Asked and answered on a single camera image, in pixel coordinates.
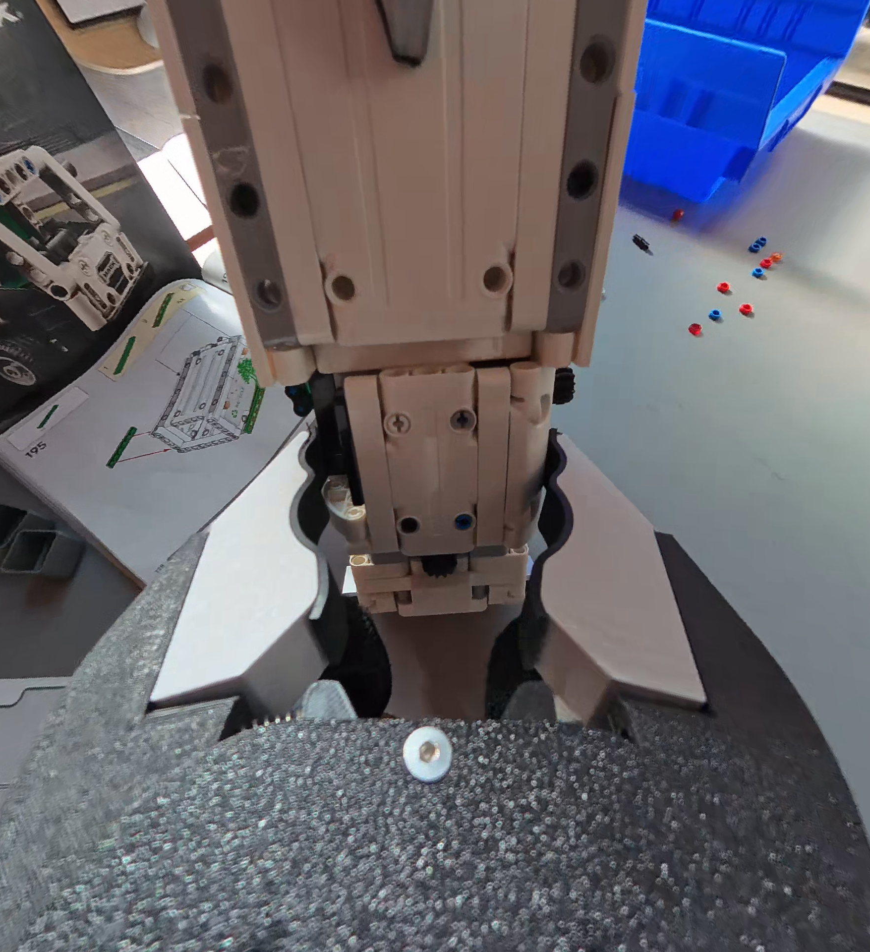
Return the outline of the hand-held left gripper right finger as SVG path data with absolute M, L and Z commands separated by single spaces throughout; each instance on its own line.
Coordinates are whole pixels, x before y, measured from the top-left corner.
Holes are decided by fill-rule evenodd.
M 568 437 L 552 432 L 540 675 L 583 722 L 618 698 L 699 710 L 706 692 L 653 525 Z

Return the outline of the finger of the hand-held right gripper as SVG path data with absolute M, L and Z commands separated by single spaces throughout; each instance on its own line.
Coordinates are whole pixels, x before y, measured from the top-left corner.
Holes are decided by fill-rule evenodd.
M 435 1 L 375 1 L 392 59 L 420 66 L 428 53 Z

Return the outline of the lego instruction booklet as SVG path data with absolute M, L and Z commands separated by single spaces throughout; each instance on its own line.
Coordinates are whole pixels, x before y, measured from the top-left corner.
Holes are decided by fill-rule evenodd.
M 300 426 L 283 392 L 258 383 L 232 295 L 181 280 L 0 435 L 0 465 L 148 584 Z

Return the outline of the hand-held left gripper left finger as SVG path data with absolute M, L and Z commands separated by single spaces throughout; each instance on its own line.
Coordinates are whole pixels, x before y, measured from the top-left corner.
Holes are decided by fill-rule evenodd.
M 327 664 L 317 621 L 328 566 L 299 505 L 315 433 L 300 427 L 214 520 L 149 697 L 181 708 L 241 697 L 256 716 L 286 715 Z

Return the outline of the black lego set box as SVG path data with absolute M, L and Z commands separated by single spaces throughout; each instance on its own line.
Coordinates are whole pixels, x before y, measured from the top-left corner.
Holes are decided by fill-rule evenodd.
M 0 426 L 201 267 L 36 2 L 0 2 Z

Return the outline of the scattered red blue lego studs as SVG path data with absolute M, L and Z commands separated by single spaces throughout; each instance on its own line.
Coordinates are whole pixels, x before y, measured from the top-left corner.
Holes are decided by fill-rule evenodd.
M 703 291 L 714 295 L 704 310 L 696 312 L 696 319 L 687 327 L 687 332 L 693 339 L 702 339 L 707 330 L 713 327 L 722 327 L 734 318 L 742 322 L 750 322 L 758 315 L 758 304 L 761 303 L 761 289 L 786 264 L 787 255 L 783 250 L 769 246 L 765 236 L 760 236 L 748 245 L 750 256 L 759 256 L 756 261 L 749 261 L 750 267 L 743 277 L 717 281 L 708 287 L 701 286 Z

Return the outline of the white green lego truck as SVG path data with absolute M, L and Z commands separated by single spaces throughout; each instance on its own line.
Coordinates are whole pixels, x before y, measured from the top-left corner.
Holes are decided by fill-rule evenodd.
M 322 503 L 373 615 L 479 613 L 523 601 L 551 411 L 573 370 L 523 360 L 314 373 L 286 387 L 315 414 Z

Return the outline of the white lego truck container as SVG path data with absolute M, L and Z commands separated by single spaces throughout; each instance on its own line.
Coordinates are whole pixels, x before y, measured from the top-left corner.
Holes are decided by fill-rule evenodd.
M 263 386 L 589 365 L 646 2 L 150 2 Z

